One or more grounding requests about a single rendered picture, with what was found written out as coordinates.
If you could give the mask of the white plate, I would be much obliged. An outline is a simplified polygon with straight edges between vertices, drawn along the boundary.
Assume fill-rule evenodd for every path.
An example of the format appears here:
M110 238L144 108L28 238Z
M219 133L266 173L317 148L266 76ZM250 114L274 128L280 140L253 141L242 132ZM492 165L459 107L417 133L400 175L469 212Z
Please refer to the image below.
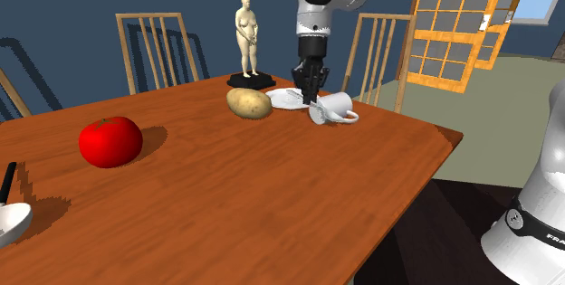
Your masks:
M302 91L298 88L280 88L266 92L271 99L272 107L277 109L307 109L308 104L303 103Z

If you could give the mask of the white mug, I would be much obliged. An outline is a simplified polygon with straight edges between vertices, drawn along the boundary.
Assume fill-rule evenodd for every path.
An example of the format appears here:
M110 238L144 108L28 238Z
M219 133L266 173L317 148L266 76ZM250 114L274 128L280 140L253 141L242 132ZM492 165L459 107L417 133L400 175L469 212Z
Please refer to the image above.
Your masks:
M352 99L345 92L319 97L311 103L309 115L318 125L329 122L350 124L359 120L359 115L353 111Z

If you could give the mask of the light wooden chair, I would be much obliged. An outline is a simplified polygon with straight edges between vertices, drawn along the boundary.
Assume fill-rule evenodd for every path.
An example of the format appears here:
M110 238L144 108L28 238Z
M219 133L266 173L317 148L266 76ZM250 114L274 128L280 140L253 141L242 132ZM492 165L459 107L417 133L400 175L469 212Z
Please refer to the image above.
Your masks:
M157 90L161 88L168 88L170 85L178 85L175 69L173 67L172 49L169 45L166 19L177 20L177 24L180 29L181 41L184 45L188 67L192 74L193 81L200 80L183 15L180 12L119 13L115 14L115 18L118 26L120 48L122 51L130 95L138 93L138 86L135 82L133 65L130 56L130 47L126 38L126 29L124 24L126 20L137 19L139 21L142 40L145 45L149 66L152 71L153 80Z
M32 115L31 111L28 109L27 105L24 103L23 99L15 89L14 85L5 75L5 72L2 68L0 68L0 85L5 90L9 99L13 102L16 106L17 110L20 114L25 117L30 117Z
M354 61L359 46L359 38L362 31L362 24L365 19L372 20L372 28L369 38L369 49L363 73L363 80L359 93L359 101L368 105L377 107L385 70L388 64L388 56L394 37L395 29L398 21L407 23L407 31L405 32L404 49L399 55L400 64L398 65L398 84L396 99L393 111L400 114L403 108L404 97L407 86L407 69L409 59L411 57L411 49L414 41L416 30L417 16L415 14L375 14L360 13L356 22L353 41L350 46L350 54L343 82L340 90L346 91Z

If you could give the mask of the beige human figure, black base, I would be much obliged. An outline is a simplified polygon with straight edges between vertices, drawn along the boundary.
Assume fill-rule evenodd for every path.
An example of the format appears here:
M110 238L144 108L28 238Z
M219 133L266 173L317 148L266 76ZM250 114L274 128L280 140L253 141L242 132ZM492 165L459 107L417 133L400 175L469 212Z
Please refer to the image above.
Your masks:
M251 0L241 0L242 6L235 13L236 40L241 53L242 71L230 76L227 84L234 88L262 90L272 87L276 81L269 74L257 70L258 23L251 10Z

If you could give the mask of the brown potato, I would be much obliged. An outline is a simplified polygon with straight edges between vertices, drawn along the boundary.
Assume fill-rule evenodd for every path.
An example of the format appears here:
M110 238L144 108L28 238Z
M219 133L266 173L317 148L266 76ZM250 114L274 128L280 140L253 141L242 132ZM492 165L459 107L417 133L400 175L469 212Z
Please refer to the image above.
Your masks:
M258 90L233 88L226 94L228 108L243 119L263 119L272 111L271 99Z

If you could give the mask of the orange door with glass panes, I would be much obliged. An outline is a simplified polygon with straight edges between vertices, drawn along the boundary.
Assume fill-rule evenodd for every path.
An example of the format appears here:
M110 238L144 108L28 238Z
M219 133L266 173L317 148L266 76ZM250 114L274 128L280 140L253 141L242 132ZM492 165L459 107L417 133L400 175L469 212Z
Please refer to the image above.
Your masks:
M494 0L495 8L490 15L485 29L485 37L474 67L491 70L502 48L513 16L520 0Z
M463 93L498 0L415 0L407 81Z

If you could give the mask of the wooden table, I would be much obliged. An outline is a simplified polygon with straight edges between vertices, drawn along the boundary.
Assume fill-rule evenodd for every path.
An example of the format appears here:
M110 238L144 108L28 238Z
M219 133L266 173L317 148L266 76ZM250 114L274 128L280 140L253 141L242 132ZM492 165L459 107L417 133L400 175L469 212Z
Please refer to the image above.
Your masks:
M241 119L213 78L0 123L0 176L34 218L0 285L345 285L462 139L362 103ZM99 168L90 124L125 117L138 156Z

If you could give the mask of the red tomato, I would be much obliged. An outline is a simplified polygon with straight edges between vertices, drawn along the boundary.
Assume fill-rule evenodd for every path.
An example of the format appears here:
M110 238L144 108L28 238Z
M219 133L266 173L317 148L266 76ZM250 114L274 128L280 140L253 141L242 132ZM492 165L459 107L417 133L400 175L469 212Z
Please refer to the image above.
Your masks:
M79 135L82 157L99 168L123 166L135 159L143 145L139 127L125 117L100 119Z

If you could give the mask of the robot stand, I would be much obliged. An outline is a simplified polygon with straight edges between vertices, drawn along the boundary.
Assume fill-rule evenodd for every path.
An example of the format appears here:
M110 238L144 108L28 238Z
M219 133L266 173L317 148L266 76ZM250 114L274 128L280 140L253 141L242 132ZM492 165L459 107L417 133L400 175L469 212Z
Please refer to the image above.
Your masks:
M353 285L517 285L489 262L480 239L518 193L516 187L431 180Z

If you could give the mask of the white bowl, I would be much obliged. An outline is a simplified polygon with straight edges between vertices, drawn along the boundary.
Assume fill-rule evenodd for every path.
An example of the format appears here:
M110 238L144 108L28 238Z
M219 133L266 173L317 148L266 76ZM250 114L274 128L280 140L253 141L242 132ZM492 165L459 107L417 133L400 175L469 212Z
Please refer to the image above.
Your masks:
M0 204L0 249L15 242L32 218L32 207L27 203Z

